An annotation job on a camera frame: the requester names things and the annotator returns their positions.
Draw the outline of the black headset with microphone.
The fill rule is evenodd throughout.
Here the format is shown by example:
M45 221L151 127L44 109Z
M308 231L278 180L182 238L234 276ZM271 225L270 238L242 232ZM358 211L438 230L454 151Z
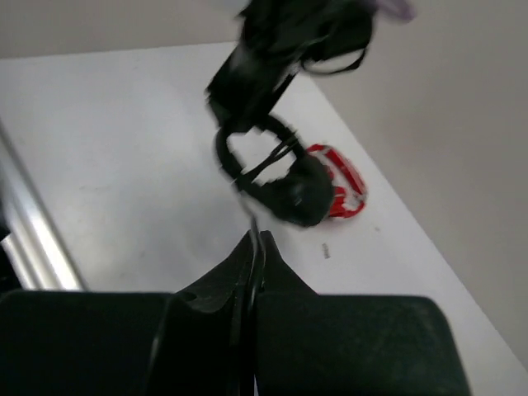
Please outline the black headset with microphone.
M334 202L334 187L325 166L301 144L296 132L272 115L264 118L257 128L275 135L280 144L260 164L244 171L242 164L228 144L235 133L225 124L215 136L215 151L219 165L241 192L265 206L277 219L302 228L323 222ZM289 153L295 160L284 177L260 184L256 181L267 167Z

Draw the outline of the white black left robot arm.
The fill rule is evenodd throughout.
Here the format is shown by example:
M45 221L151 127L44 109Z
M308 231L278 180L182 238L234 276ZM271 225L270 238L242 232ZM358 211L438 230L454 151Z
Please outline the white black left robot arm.
M215 150L235 191L303 228L335 202L327 169L275 118L295 66L358 52L361 1L253 1L208 86ZM337 347L349 296L318 295L252 226L220 264L175 294L30 292L1 302L4 395L358 395Z

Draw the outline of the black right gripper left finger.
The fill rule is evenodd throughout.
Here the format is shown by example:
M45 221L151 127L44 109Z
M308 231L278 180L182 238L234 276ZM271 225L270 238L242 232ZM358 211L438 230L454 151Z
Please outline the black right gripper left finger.
M252 395L258 235L177 293L15 290L1 299L4 395Z

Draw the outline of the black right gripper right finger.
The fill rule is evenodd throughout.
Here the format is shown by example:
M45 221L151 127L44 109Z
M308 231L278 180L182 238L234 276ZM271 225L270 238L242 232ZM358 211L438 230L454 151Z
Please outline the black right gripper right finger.
M321 295L282 258L270 232L256 300L261 395L468 395L450 325L431 299Z

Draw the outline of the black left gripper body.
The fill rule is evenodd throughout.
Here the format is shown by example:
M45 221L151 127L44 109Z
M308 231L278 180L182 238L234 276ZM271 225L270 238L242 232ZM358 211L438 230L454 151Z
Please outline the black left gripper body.
M273 57L236 44L206 88L220 128L251 128L264 118L290 84L295 58Z

